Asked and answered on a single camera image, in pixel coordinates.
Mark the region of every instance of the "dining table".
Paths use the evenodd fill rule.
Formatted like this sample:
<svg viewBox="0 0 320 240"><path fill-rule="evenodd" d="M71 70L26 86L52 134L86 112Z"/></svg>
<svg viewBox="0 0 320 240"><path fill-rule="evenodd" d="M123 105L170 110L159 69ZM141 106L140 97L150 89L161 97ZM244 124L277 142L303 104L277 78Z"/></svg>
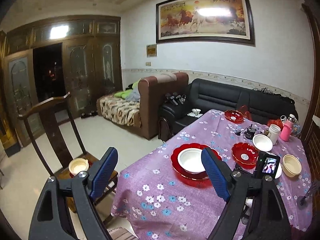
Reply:
<svg viewBox="0 0 320 240"><path fill-rule="evenodd" d="M127 218L140 240L206 239L226 203L217 196L209 179L195 181L177 173L170 156L183 144L199 143L216 150L233 170L236 162L231 148L239 142L253 145L252 140L243 135L251 124L257 133L268 129L266 125L245 118L242 123L234 123L225 118L224 112L209 110L119 173L111 214ZM235 134L237 130L242 131L239 136ZM300 175L289 178L282 172L274 183L282 197L292 232L302 233L312 219L310 198L304 209L297 208L297 198L306 194L312 182L304 148L300 139L290 136L287 142L279 138L270 152L280 156L281 163L287 154L294 155L301 163ZM241 239L245 227L240 221L233 239Z"/></svg>

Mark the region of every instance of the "camera screen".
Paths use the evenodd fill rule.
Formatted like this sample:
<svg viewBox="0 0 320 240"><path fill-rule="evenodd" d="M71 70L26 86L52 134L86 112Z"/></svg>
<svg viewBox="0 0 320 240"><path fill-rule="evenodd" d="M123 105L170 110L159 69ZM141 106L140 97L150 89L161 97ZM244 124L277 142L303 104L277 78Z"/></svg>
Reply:
<svg viewBox="0 0 320 240"><path fill-rule="evenodd" d="M262 172L274 174L276 172L276 161L274 158L267 157Z"/></svg>

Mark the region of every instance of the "green pillow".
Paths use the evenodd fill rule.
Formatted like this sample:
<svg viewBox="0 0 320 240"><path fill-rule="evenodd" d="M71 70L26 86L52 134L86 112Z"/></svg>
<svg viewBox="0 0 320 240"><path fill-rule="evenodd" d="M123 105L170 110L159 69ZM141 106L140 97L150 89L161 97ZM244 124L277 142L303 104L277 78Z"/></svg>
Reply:
<svg viewBox="0 0 320 240"><path fill-rule="evenodd" d="M135 89L138 86L139 81L141 80L141 78L136 81L135 83L132 84L132 88Z"/></svg>
<svg viewBox="0 0 320 240"><path fill-rule="evenodd" d="M113 97L125 99L132 91L133 91L133 89L128 89L126 91L119 91L119 92L113 94Z"/></svg>

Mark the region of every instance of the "white tile floor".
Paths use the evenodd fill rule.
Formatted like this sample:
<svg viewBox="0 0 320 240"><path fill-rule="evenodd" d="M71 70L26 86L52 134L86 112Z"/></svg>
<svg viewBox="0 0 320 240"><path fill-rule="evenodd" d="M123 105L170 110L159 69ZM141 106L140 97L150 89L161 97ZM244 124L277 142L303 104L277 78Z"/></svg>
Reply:
<svg viewBox="0 0 320 240"><path fill-rule="evenodd" d="M100 116L87 119L78 118L76 125L86 150L98 159L103 156L108 147L113 146L118 150L117 171L125 169L162 144L157 137L148 141ZM71 155L73 157L80 155L81 149L71 124L61 125L60 130ZM54 172L59 170L61 164L47 136L44 134L36 141L50 168ZM20 238L27 240L36 202L49 175L32 144L10 158L5 156L0 163L0 168L5 175L2 179L4 189L0 190L0 208ZM110 214L111 204L112 197L108 197L97 206L102 218ZM71 216L78 238L85 239L77 215L71 212ZM110 228L118 226L127 228L133 233L126 219L116 218L108 225Z"/></svg>

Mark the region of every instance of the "black leather sofa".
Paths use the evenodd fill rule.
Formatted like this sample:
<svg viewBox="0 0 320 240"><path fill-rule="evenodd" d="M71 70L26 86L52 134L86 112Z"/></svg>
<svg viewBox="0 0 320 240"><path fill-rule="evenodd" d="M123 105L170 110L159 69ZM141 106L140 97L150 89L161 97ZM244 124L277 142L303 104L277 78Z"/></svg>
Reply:
<svg viewBox="0 0 320 240"><path fill-rule="evenodd" d="M201 114L211 109L226 111L247 106L252 120L267 124L270 119L279 119L281 115L298 113L294 101L281 95L265 94L234 85L222 84L204 79L195 79L186 88L186 101L174 106L164 103L159 109L159 138L167 140L188 126L196 117L187 116L193 108L201 109Z"/></svg>

